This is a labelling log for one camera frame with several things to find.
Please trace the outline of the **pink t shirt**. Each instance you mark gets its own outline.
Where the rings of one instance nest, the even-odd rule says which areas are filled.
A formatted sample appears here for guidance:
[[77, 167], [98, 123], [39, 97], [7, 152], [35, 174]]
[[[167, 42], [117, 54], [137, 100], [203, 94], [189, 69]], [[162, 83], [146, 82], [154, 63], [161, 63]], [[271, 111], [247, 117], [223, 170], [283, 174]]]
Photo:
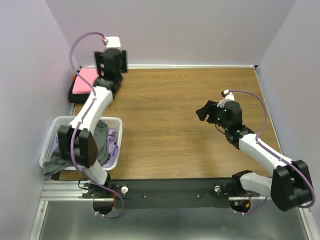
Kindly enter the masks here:
[[[95, 68], [83, 67], [79, 71], [79, 74], [85, 78], [92, 86], [98, 77], [97, 70]], [[91, 87], [85, 83], [80, 77], [76, 77], [74, 85], [72, 87], [73, 94], [89, 94], [92, 91]]]

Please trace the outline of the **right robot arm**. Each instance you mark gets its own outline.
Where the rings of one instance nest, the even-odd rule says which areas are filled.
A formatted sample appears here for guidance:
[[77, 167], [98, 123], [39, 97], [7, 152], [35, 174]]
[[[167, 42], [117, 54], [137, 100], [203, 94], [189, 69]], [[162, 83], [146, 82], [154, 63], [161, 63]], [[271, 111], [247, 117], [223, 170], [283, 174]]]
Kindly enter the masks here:
[[195, 112], [200, 121], [222, 127], [226, 140], [255, 159], [271, 177], [244, 170], [232, 176], [230, 191], [241, 196], [255, 192], [270, 198], [283, 212], [293, 208], [309, 208], [316, 200], [308, 165], [302, 160], [292, 160], [261, 141], [243, 124], [243, 112], [236, 101], [220, 106], [209, 100]]

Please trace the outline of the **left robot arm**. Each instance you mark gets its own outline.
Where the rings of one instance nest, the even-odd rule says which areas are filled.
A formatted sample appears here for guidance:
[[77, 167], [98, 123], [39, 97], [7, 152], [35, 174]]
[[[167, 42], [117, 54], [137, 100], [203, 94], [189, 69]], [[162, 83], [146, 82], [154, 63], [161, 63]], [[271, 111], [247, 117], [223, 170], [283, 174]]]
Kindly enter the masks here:
[[108, 47], [94, 53], [97, 79], [83, 109], [68, 126], [62, 125], [57, 132], [62, 159], [72, 165], [92, 182], [93, 191], [101, 198], [111, 191], [109, 174], [98, 161], [98, 147], [94, 132], [105, 109], [119, 91], [123, 73], [127, 70], [127, 53], [118, 47]]

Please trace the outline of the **black folded t shirt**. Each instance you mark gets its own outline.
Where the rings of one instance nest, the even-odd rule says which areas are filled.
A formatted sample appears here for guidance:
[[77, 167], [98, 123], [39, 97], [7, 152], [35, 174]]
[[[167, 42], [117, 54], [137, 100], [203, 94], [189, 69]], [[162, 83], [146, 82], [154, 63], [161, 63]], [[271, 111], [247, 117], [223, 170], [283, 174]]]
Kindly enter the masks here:
[[75, 80], [72, 82], [69, 92], [68, 92], [68, 101], [71, 104], [84, 104], [89, 97], [89, 93], [73, 93], [73, 88], [75, 85]]

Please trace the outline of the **white plastic laundry basket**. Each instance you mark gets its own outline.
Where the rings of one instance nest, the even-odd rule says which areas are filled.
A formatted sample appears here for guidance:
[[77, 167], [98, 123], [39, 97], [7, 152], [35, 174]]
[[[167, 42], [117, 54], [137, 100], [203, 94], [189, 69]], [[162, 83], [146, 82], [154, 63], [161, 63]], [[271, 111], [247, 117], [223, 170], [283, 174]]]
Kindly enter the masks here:
[[[56, 117], [46, 135], [39, 165], [46, 176], [63, 170], [74, 171], [75, 168], [69, 155], [61, 157], [58, 130], [61, 126], [69, 126], [74, 116]], [[123, 132], [123, 122], [118, 117], [101, 117], [95, 127], [93, 138], [97, 145], [97, 161], [105, 171], [114, 169], [118, 162]]]

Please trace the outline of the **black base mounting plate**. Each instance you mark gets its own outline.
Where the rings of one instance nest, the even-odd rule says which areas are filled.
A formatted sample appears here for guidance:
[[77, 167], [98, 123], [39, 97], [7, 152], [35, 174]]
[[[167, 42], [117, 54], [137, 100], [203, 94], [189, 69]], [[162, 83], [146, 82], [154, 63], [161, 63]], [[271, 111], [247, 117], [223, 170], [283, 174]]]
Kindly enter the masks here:
[[254, 192], [234, 192], [230, 178], [114, 179], [107, 186], [109, 191], [85, 183], [82, 197], [103, 208], [233, 208], [246, 213], [257, 196]]

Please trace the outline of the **lavender t shirt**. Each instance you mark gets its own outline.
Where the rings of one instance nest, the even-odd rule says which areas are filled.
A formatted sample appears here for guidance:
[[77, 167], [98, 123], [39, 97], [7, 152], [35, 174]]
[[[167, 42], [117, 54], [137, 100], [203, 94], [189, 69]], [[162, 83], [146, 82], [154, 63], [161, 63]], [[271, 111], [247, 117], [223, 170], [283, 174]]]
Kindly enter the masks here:
[[[58, 144], [58, 138], [56, 137], [53, 148], [55, 148]], [[119, 147], [116, 139], [116, 131], [114, 129], [108, 128], [108, 137], [107, 137], [107, 148], [109, 153], [109, 161], [105, 163], [104, 165], [101, 165], [102, 167], [110, 168], [113, 166], [116, 157], [119, 153]]]

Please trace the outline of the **grey t shirt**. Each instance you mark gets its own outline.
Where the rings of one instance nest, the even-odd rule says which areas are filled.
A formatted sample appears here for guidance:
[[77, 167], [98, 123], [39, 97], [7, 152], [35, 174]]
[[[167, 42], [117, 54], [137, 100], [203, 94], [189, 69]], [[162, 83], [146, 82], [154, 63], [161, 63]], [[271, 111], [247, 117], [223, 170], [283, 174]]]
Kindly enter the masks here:
[[[110, 159], [107, 147], [108, 133], [108, 126], [104, 122], [99, 121], [95, 127], [93, 138], [98, 150], [97, 160], [101, 165], [106, 164]], [[71, 160], [61, 158], [59, 145], [57, 143], [56, 147], [53, 148], [50, 160], [44, 162], [42, 168], [45, 176], [52, 176], [71, 166], [73, 166]]]

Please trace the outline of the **white wall base trim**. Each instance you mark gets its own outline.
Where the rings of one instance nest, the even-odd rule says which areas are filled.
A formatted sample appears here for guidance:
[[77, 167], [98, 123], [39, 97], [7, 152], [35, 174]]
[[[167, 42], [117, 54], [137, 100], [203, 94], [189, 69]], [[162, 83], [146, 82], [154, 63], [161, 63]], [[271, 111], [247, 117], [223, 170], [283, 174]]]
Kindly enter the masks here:
[[129, 64], [128, 70], [133, 69], [254, 69], [254, 65], [237, 64]]

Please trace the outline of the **aluminium extrusion rail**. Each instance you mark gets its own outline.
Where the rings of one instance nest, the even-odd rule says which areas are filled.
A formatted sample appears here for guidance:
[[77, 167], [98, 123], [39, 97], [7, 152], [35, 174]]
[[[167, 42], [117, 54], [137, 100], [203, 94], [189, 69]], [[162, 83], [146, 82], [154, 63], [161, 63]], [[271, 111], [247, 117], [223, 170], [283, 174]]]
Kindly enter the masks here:
[[77, 181], [45, 181], [40, 194], [41, 201], [81, 201], [83, 192]]

